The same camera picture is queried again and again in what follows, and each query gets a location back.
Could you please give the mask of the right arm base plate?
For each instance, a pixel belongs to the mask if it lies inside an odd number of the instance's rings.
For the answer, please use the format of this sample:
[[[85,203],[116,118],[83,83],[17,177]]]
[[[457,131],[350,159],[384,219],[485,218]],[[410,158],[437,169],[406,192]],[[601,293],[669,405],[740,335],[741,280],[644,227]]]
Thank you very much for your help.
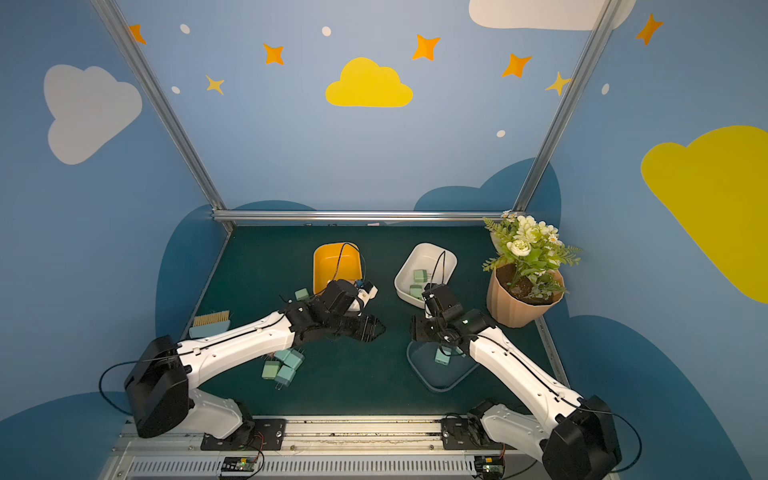
[[[476,419],[448,415],[440,420],[441,440],[445,450],[501,450]]]

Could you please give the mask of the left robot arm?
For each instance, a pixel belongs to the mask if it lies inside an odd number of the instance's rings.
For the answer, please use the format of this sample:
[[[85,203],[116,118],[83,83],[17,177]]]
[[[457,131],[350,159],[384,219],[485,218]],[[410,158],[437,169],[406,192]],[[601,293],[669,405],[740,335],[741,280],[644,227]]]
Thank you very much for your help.
[[[375,340],[385,329],[364,309],[377,292],[369,281],[332,280],[318,295],[218,335],[181,342],[156,338],[124,382],[138,436],[189,431],[225,447],[244,447],[256,435],[251,415],[201,385],[243,363],[330,335]]]

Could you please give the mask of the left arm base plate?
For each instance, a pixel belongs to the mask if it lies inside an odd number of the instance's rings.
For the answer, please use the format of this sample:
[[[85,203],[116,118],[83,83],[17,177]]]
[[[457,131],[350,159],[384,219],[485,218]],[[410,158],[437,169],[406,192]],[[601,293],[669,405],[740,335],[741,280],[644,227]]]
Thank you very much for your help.
[[[286,425],[287,420],[281,418],[245,420],[234,433],[224,439],[205,434],[200,448],[202,451],[279,451]]]

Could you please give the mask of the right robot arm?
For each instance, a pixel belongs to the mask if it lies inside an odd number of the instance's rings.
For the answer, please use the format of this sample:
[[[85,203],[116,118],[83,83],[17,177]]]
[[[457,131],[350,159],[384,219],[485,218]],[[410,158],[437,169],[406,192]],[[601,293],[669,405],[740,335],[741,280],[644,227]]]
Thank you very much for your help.
[[[603,479],[622,461],[614,413],[598,396],[586,398],[530,360],[492,318],[467,310],[445,284],[422,293],[425,313],[412,320],[416,341],[458,349],[494,374],[530,411],[503,404],[476,415],[482,432],[540,462],[552,479]]]

